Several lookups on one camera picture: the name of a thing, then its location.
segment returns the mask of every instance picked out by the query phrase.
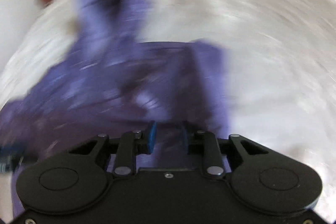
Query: silver screw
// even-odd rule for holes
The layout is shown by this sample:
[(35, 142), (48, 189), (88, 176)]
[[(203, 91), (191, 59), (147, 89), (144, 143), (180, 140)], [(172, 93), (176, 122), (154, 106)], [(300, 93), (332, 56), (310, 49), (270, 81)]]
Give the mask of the silver screw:
[(128, 166), (119, 166), (119, 167), (115, 168), (115, 170), (114, 170), (114, 173), (116, 173), (117, 175), (120, 175), (120, 176), (127, 176), (131, 172), (132, 172), (132, 170)]
[(165, 178), (166, 179), (172, 179), (173, 177), (174, 177), (173, 174), (171, 174), (171, 173), (165, 173)]
[(36, 224), (36, 222), (30, 218), (26, 219), (25, 224)]
[(224, 169), (219, 166), (210, 166), (207, 168), (207, 172), (210, 175), (220, 176), (221, 174), (224, 173)]

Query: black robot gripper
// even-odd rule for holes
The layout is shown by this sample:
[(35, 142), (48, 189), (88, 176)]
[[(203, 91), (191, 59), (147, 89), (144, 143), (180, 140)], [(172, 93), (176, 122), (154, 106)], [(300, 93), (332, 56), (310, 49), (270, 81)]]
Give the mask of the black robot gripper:
[(198, 169), (137, 170), (136, 156), (153, 152), (155, 122), (118, 139), (98, 135), (22, 172), (26, 211), (12, 223), (326, 223), (312, 210), (322, 192), (312, 168), (240, 135), (180, 128)]

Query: metal bolt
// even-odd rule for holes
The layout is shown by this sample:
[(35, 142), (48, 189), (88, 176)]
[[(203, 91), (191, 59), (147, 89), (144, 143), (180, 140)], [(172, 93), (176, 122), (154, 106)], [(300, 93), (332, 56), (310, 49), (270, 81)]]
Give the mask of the metal bolt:
[(30, 218), (26, 219), (25, 224), (36, 224), (36, 222)]
[(171, 173), (165, 173), (165, 178), (166, 179), (172, 179), (173, 177), (174, 177), (173, 174), (171, 174)]
[(224, 173), (224, 169), (219, 166), (210, 166), (207, 168), (207, 172), (210, 175), (220, 176), (221, 174)]
[(120, 176), (127, 176), (131, 172), (132, 172), (132, 170), (128, 166), (119, 166), (119, 167), (115, 168), (115, 170), (114, 170), (114, 173), (116, 173), (117, 175), (120, 175)]

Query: purple garment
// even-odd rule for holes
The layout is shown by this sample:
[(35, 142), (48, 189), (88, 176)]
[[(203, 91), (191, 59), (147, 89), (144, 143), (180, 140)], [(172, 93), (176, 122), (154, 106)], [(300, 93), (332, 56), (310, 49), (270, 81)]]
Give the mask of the purple garment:
[(223, 52), (203, 41), (137, 43), (148, 0), (78, 0), (79, 36), (23, 100), (0, 112), (0, 144), (41, 158), (99, 133), (111, 138), (161, 122), (137, 166), (187, 167), (174, 126), (188, 120), (227, 137)]

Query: purple fabric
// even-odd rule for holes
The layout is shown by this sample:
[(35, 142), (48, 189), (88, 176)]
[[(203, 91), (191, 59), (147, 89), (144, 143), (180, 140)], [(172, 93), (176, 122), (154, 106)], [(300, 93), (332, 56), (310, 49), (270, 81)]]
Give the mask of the purple fabric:
[(137, 43), (148, 0), (78, 0), (79, 36), (23, 100), (0, 112), (0, 144), (41, 158), (99, 133), (112, 138), (161, 122), (138, 166), (192, 166), (174, 127), (188, 120), (227, 137), (222, 50), (204, 41)]

